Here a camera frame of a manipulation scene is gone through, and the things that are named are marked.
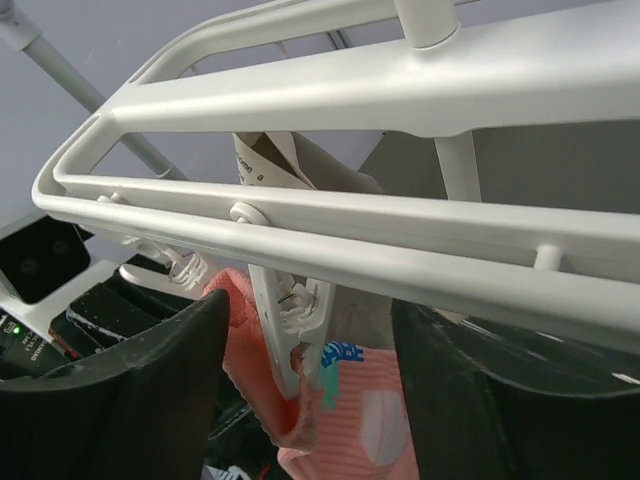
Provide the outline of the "white plastic clip hanger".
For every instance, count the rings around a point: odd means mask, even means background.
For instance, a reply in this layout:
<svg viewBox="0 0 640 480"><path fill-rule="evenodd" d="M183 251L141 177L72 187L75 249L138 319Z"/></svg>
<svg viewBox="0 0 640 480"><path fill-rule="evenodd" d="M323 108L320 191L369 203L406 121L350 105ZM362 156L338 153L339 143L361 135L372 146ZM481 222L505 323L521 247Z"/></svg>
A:
<svg viewBox="0 0 640 480"><path fill-rule="evenodd" d="M447 1L274 1L150 58L34 203L145 252L247 263L283 396L344 285L639 350L639 218L483 201L472 134L635 120L639 5L462 27Z"/></svg>

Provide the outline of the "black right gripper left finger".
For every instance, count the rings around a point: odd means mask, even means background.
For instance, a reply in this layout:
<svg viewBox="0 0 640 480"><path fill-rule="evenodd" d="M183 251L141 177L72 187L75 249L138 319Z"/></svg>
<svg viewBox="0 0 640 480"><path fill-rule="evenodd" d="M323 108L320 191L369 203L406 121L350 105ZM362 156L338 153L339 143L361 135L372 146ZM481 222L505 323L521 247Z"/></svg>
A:
<svg viewBox="0 0 640 480"><path fill-rule="evenodd" d="M98 354L3 382L2 478L200 478L229 321L214 290Z"/></svg>

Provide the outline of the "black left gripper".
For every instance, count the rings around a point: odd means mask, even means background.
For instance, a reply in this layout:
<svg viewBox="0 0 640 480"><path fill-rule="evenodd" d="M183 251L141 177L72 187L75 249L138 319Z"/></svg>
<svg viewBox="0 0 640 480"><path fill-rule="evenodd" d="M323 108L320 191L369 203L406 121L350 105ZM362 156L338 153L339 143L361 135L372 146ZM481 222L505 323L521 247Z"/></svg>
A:
<svg viewBox="0 0 640 480"><path fill-rule="evenodd" d="M53 329L48 333L67 359L79 360L160 324L190 304L188 299L109 279L67 306L67 342Z"/></svg>

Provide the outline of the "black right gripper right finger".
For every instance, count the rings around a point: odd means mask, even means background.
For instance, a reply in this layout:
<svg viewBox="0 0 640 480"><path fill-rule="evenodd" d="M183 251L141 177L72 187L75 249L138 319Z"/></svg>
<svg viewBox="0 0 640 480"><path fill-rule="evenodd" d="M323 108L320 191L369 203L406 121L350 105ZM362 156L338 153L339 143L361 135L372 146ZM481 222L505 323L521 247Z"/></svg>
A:
<svg viewBox="0 0 640 480"><path fill-rule="evenodd" d="M424 479L635 479L639 358L394 301Z"/></svg>

